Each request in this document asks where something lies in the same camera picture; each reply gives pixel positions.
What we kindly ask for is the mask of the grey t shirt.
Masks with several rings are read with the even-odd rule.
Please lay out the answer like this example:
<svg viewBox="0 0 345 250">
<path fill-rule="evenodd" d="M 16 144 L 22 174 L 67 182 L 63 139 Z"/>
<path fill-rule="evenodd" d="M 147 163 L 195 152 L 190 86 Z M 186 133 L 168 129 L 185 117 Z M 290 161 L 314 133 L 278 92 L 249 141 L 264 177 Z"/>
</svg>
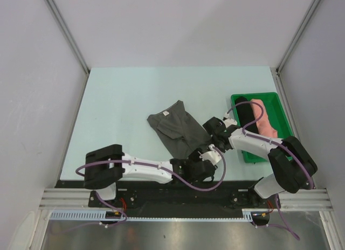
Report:
<svg viewBox="0 0 345 250">
<path fill-rule="evenodd" d="M 207 147 L 211 142 L 211 136 L 185 110 L 181 100 L 160 113 L 149 115 L 147 121 L 173 158 L 188 158 L 194 150 Z"/>
</svg>

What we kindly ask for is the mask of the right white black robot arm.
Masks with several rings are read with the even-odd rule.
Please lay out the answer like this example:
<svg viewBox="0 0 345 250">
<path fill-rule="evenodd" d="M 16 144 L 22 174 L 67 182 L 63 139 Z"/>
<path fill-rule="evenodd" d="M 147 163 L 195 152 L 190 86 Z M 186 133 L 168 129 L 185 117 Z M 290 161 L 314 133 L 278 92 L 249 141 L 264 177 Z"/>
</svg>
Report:
<svg viewBox="0 0 345 250">
<path fill-rule="evenodd" d="M 245 130 L 234 119 L 216 117 L 205 122 L 203 128 L 221 152 L 240 150 L 269 161 L 273 173 L 254 185 L 254 191 L 249 193 L 252 206 L 262 207 L 277 193 L 314 188 L 312 176 L 318 170 L 317 165 L 296 137 L 266 137 Z"/>
</svg>

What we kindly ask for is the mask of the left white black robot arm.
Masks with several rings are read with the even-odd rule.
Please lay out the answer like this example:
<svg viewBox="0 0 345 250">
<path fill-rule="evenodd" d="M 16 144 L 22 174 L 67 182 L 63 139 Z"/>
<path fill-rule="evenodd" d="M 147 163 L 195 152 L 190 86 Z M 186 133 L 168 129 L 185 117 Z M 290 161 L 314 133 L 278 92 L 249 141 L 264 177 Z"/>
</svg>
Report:
<svg viewBox="0 0 345 250">
<path fill-rule="evenodd" d="M 188 184 L 213 179 L 220 154 L 210 145 L 197 148 L 185 159 L 148 161 L 122 151 L 122 146 L 113 144 L 86 154 L 84 188 L 95 190 L 100 200 L 109 207 L 118 203 L 119 180 L 145 180 L 159 184 L 185 180 Z"/>
</svg>

